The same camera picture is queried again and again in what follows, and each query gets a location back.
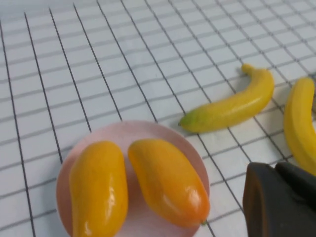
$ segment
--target plastic fruit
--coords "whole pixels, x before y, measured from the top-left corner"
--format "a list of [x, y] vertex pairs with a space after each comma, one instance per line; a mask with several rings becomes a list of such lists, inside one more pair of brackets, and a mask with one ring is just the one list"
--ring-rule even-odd
[[89, 145], [70, 172], [73, 237], [113, 237], [127, 215], [124, 156], [112, 142]]
[[129, 147], [128, 156], [152, 211], [184, 228], [206, 221], [209, 197], [199, 175], [180, 150], [161, 139], [143, 139]]
[[299, 165], [316, 175], [316, 133], [312, 124], [315, 85], [301, 78], [292, 87], [284, 110], [284, 134]]
[[259, 113], [272, 98], [273, 76], [266, 69], [248, 64], [241, 70], [251, 77], [245, 90], [193, 109], [181, 118], [179, 125], [190, 132], [209, 132], [237, 125]]

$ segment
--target grid paper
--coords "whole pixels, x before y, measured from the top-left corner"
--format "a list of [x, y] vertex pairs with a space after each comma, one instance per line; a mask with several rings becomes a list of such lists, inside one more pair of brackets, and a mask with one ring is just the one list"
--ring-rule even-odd
[[[211, 183], [208, 225], [196, 237], [246, 237], [249, 162], [295, 163], [282, 116], [290, 87], [316, 69], [312, 0], [101, 0], [0, 21], [0, 237], [67, 237], [56, 177], [83, 136], [126, 119], [178, 130]], [[195, 135], [190, 109], [243, 90], [242, 63], [275, 77], [254, 118]]]

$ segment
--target toy mango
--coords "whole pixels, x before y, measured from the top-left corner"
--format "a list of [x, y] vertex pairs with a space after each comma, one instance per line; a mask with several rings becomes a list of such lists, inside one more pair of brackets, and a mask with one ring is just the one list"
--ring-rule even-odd
[[189, 228], [210, 211], [206, 189], [185, 155], [161, 139], [134, 142], [128, 156], [148, 206], [168, 222]]
[[112, 142], [89, 145], [70, 172], [73, 237], [113, 237], [128, 208], [124, 156]]

